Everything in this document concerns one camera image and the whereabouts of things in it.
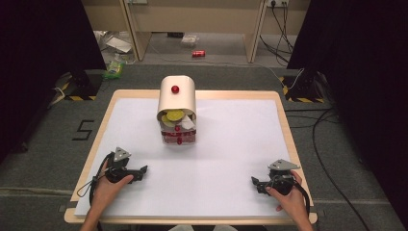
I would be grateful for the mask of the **white storage box red knobs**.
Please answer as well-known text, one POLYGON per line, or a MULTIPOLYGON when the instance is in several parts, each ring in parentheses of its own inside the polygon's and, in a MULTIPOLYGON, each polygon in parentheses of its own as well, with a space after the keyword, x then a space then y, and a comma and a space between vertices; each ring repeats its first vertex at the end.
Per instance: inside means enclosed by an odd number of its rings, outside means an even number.
POLYGON ((157 120, 161 127, 161 135, 165 144, 187 145, 196 142, 196 98, 195 83, 186 75, 167 76, 162 80, 157 120), (162 115, 169 110, 183 110, 185 116, 189 116, 195 123, 191 130, 183 129, 181 120, 173 121, 175 127, 166 127, 162 121, 162 115))

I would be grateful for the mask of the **white table mat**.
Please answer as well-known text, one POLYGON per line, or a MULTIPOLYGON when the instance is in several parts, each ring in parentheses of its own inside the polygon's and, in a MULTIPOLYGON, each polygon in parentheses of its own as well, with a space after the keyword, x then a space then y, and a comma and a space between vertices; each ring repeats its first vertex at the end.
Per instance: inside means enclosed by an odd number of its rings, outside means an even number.
POLYGON ((269 164, 289 159, 272 100, 199 100, 196 141, 166 144, 155 99, 115 103, 89 173, 107 154, 130 152, 130 169, 147 169, 105 211, 107 218, 278 218, 274 198, 252 180, 268 180, 269 164))

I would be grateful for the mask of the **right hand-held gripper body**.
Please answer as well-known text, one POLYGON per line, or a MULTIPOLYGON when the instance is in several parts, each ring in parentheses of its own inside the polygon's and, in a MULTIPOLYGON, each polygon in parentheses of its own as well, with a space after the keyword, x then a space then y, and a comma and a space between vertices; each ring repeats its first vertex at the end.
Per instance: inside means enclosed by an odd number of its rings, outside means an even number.
POLYGON ((296 183, 292 171, 300 169, 300 166, 280 159, 270 164, 268 168, 270 181, 267 186, 276 189, 283 195, 287 195, 296 183))

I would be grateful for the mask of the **white crumpled paper sheets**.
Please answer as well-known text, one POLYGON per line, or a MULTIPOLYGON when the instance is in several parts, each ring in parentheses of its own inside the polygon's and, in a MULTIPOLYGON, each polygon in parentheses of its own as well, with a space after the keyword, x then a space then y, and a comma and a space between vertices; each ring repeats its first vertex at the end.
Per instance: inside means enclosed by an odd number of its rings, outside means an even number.
POLYGON ((119 53, 128 53, 132 50, 132 45, 117 33, 109 31, 94 31, 94 36, 101 50, 113 48, 119 53))

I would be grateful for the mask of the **person's left hand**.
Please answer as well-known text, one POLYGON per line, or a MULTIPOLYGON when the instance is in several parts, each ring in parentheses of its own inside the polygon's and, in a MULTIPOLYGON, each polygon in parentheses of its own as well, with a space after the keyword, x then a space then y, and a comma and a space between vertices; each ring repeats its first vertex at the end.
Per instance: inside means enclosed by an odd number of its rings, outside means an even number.
POLYGON ((110 182, 105 176, 98 180, 91 202, 91 209, 102 213, 116 198, 117 194, 133 180, 133 175, 127 175, 116 183, 110 182))

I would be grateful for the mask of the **clear plastic bag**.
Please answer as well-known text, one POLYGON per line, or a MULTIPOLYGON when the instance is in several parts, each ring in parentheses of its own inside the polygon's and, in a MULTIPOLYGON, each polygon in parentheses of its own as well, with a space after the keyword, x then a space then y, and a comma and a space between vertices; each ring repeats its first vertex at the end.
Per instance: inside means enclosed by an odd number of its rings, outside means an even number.
POLYGON ((180 41, 183 47, 195 47, 198 43, 199 37, 197 35, 184 35, 180 41))

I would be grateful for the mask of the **black curtain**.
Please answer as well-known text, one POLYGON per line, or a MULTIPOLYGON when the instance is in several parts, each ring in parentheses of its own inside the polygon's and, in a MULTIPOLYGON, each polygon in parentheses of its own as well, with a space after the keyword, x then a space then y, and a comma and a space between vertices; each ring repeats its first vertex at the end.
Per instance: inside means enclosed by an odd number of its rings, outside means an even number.
POLYGON ((104 67, 82 0, 0 0, 0 163, 59 77, 104 67))
POLYGON ((408 0, 311 0, 289 66, 325 75, 408 229, 408 0))

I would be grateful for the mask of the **white angular piece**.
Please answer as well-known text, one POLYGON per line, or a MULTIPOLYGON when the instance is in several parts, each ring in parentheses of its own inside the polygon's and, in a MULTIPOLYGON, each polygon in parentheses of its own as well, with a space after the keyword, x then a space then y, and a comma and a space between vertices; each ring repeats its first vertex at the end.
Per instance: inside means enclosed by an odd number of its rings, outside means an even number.
POLYGON ((195 128, 195 123, 190 119, 188 115, 185 115, 181 120, 181 126, 183 129, 191 130, 195 128))

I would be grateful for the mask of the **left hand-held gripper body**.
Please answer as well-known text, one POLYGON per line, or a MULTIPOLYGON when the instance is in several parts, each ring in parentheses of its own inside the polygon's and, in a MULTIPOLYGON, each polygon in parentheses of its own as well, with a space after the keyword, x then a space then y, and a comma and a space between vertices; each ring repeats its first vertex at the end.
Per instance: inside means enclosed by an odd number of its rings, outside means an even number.
POLYGON ((127 175, 142 175, 136 174, 135 169, 127 168, 130 156, 131 154, 128 151, 120 147, 117 147, 115 149, 115 152, 111 152, 108 155, 108 163, 107 169, 105 170, 105 176, 110 182, 116 183, 127 175))

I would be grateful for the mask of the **green plastic packet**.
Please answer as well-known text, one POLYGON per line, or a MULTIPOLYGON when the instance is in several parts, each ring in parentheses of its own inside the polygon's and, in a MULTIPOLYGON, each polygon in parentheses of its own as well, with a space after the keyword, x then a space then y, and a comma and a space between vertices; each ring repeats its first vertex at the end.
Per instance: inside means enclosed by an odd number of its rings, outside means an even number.
POLYGON ((103 73, 105 79, 118 79, 121 77, 123 70, 123 63, 111 61, 103 73))

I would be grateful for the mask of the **beige wooden desk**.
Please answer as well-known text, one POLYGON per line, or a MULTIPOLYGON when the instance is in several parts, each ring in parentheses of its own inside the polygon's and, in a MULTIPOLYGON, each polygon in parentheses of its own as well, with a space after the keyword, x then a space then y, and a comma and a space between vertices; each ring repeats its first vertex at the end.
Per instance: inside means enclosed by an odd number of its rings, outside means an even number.
POLYGON ((269 8, 267 0, 81 0, 95 31, 126 31, 136 60, 156 32, 241 34, 246 58, 255 61, 261 35, 299 34, 312 0, 269 8))

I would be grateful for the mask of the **person's right hand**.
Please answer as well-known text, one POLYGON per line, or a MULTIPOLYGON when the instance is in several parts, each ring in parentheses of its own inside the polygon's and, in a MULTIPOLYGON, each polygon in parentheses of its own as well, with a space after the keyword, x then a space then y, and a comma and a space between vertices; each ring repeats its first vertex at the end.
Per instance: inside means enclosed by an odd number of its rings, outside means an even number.
POLYGON ((309 220, 303 194, 297 187, 292 187, 287 195, 281 194, 272 187, 266 187, 266 191, 278 201, 277 212, 285 211, 294 222, 309 220))

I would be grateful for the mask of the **black stand base striped tape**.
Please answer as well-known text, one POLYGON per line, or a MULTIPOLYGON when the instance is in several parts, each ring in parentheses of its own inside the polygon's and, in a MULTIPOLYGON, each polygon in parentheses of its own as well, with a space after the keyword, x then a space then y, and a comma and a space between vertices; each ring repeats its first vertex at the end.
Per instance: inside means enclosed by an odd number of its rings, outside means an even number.
POLYGON ((82 71, 78 75, 67 72, 60 77, 54 87, 55 100, 95 100, 102 80, 102 74, 98 71, 82 71))
POLYGON ((285 99, 291 102, 323 103, 324 98, 319 89, 319 74, 304 68, 294 76, 285 75, 279 78, 285 99))

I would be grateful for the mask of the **wooden table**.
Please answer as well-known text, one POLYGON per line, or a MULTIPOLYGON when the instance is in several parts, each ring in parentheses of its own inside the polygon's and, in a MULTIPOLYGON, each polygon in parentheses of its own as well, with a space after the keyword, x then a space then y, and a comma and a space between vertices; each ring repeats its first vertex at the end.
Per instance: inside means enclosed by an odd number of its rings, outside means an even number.
MULTIPOLYGON (((86 184, 93 175, 89 173, 94 161, 98 143, 101 141, 103 133, 107 127, 108 121, 112 114, 115 103, 122 98, 137 98, 137 99, 155 99, 159 103, 158 90, 117 90, 114 92, 109 103, 108 109, 103 117, 89 156, 84 165, 81 176, 78 180, 74 194, 71 197, 71 207, 69 207, 64 215, 64 219, 68 223, 81 223, 84 221, 86 213, 89 210, 89 193, 86 189, 86 184)), ((277 106, 278 119, 282 128, 284 141, 288 148, 289 159, 287 161, 297 164, 299 158, 294 146, 293 137, 289 124, 283 109, 280 96, 275 91, 256 91, 256 90, 199 90, 195 94, 196 97, 196 114, 197 103, 199 100, 272 100, 277 106)), ((101 216, 103 223, 117 224, 194 224, 194 225, 217 225, 217 224, 234 224, 234 225, 284 225, 291 223, 291 219, 284 212, 280 212, 278 218, 107 218, 101 216)))

